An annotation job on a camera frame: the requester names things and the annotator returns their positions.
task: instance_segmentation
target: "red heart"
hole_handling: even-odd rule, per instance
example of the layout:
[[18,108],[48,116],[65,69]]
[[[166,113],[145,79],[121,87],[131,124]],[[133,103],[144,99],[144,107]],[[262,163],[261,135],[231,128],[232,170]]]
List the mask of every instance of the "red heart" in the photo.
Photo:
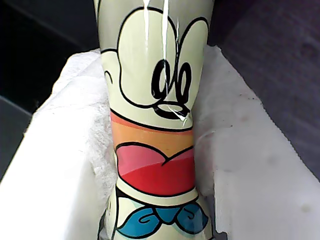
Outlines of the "red heart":
[[154,196],[176,196],[195,187],[194,149],[189,147],[172,157],[138,142],[116,148],[118,173],[136,190]]

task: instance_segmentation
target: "blue bow tie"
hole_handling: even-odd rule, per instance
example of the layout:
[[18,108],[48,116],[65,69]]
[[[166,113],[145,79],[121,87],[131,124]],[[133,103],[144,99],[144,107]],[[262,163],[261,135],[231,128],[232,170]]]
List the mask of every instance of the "blue bow tie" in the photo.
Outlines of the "blue bow tie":
[[157,232],[162,224],[176,224],[184,232],[195,235],[206,227],[208,219],[196,202],[180,207],[144,206],[133,211],[117,230],[128,238],[143,239]]

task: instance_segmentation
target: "cartoon nose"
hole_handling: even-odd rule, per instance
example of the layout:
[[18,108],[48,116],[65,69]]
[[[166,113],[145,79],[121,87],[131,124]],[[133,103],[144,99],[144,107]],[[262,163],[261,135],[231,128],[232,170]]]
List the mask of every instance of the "cartoon nose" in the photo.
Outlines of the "cartoon nose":
[[178,120],[185,118],[190,110],[184,105],[176,101],[162,101],[153,107],[154,112],[165,119]]
[[178,113],[181,112],[183,110],[182,106],[180,105],[175,105],[175,104],[159,104],[158,108],[166,111],[166,112],[174,112],[174,113]]

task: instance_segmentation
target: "dark background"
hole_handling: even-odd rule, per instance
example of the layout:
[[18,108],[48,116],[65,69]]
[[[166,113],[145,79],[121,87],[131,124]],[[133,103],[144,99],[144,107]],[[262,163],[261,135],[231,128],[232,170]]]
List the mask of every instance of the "dark background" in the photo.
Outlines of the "dark background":
[[[0,1],[0,179],[68,57],[98,48],[93,0]],[[320,2],[216,0],[208,44],[320,179]]]

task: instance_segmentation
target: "white tissue paper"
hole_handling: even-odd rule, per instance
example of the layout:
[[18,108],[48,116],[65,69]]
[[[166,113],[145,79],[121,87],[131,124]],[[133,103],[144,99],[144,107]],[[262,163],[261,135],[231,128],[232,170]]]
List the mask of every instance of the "white tissue paper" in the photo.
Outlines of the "white tissue paper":
[[[116,180],[109,117],[99,51],[73,55],[0,183],[0,240],[97,239]],[[215,193],[218,232],[320,239],[319,181],[217,47],[205,49],[193,118],[197,187]]]

